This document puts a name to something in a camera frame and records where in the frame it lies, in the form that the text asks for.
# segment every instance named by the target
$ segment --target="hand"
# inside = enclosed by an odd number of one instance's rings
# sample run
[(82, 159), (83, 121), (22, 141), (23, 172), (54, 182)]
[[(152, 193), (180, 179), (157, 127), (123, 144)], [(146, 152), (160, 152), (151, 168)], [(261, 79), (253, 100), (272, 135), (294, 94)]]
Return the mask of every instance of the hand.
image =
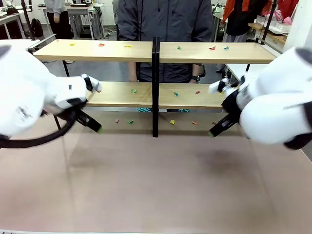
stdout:
[(192, 79), (192, 80), (190, 81), (190, 84), (197, 84), (197, 81), (194, 80), (194, 79)]
[(129, 81), (130, 82), (137, 82), (137, 76), (136, 75), (129, 76)]
[(54, 14), (54, 23), (59, 23), (59, 16)]

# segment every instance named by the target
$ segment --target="person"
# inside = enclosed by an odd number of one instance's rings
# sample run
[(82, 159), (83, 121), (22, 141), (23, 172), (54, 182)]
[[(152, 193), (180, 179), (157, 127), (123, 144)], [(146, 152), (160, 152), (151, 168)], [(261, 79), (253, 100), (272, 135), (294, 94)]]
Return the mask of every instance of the person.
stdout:
[[(119, 39), (210, 42), (211, 0), (119, 0)], [(129, 81), (151, 82), (150, 63), (129, 62)], [(161, 64), (159, 82), (197, 83), (200, 64)]]
[(119, 0), (113, 0), (113, 12), (114, 12), (114, 20), (116, 25), (116, 39), (119, 40), (119, 27), (118, 27), (118, 3)]
[(68, 12), (64, 0), (44, 0), (47, 16), (56, 39), (72, 39)]
[[(248, 24), (270, 6), (271, 0), (227, 0), (222, 23), (228, 20), (228, 24), (222, 42), (246, 42)], [(224, 69), (225, 64), (218, 64), (216, 72), (222, 73)]]

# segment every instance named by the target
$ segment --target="wristwatch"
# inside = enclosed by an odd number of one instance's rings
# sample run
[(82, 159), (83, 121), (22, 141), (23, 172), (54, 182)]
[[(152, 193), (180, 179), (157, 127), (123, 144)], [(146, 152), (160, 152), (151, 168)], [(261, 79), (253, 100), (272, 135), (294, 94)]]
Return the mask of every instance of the wristwatch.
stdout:
[(197, 82), (200, 82), (200, 76), (192, 76), (191, 79), (196, 80)]

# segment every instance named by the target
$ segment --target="jacket zipper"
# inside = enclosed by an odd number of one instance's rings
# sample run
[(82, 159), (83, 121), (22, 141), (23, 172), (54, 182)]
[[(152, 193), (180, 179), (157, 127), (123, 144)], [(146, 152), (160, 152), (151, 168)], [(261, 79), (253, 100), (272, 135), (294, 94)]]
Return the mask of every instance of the jacket zipper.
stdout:
[[(169, 6), (170, 6), (170, 0), (168, 0), (168, 5), (167, 5), (167, 25), (166, 25), (165, 42), (167, 42), (167, 40), (168, 40)], [(165, 64), (163, 64), (163, 68), (162, 68), (162, 80), (163, 80), (163, 82), (165, 81), (165, 72), (166, 72), (166, 67), (165, 67)]]

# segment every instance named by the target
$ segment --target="white pillar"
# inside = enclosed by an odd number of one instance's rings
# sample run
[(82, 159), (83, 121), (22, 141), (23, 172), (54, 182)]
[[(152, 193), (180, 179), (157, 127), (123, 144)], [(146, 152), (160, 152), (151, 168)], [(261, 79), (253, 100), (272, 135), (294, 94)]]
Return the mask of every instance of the white pillar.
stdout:
[(299, 0), (284, 52), (295, 46), (312, 49), (312, 0)]

